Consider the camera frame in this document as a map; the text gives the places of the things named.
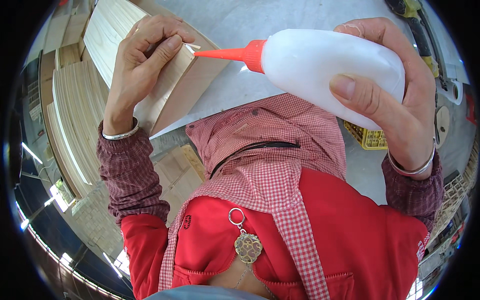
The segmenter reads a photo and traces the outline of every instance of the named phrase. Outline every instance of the yellow plastic crate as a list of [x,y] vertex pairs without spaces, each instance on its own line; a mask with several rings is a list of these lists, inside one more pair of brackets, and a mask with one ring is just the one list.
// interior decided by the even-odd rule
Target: yellow plastic crate
[[388,149],[387,140],[383,130],[368,130],[343,121],[343,126],[355,137],[357,142],[365,150],[386,150]]

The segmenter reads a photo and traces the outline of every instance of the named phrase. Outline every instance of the red checkered apron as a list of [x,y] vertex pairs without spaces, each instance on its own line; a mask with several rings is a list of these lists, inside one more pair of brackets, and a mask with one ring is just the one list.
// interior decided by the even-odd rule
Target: red checkered apron
[[187,125],[208,178],[215,165],[243,146],[284,141],[301,148],[263,148],[231,157],[183,203],[168,231],[158,289],[171,288],[177,234],[191,199],[210,196],[270,213],[309,299],[329,299],[302,195],[301,168],[345,180],[345,145],[336,118],[298,97],[282,94]]

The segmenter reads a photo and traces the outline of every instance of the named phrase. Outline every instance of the fingernail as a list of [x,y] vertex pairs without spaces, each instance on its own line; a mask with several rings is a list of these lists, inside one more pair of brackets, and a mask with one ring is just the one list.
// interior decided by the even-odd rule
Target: fingernail
[[174,35],[170,37],[167,41],[167,46],[172,50],[175,50],[176,48],[178,48],[180,44],[181,44],[181,37],[179,35]]
[[353,96],[353,91],[355,91],[355,80],[348,76],[337,74],[330,80],[330,90],[349,100]]

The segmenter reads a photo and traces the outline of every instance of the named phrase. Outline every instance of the maroon plaid sleeve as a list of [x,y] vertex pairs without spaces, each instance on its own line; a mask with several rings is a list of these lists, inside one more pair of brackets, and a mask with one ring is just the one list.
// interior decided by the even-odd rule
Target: maroon plaid sleeve
[[103,121],[98,127],[96,155],[100,160],[100,177],[108,187],[108,211],[117,225],[129,215],[150,214],[164,222],[170,211],[168,202],[160,200],[162,187],[153,169],[149,155],[153,151],[148,135],[143,129],[118,141],[102,136]]
[[388,161],[382,162],[386,198],[389,206],[407,216],[414,216],[432,231],[435,213],[442,205],[444,185],[438,153],[433,157],[432,175],[425,180],[412,180],[398,174]]

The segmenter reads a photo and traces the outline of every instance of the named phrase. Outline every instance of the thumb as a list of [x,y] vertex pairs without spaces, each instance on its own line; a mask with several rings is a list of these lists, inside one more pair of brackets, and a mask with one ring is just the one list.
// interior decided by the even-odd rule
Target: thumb
[[353,74],[337,74],[330,80],[332,95],[345,107],[371,119],[383,130],[407,113],[389,93],[372,80]]
[[182,39],[179,35],[174,35],[161,42],[152,53],[152,56],[146,60],[146,65],[151,67],[152,70],[160,71],[180,50],[181,41]]

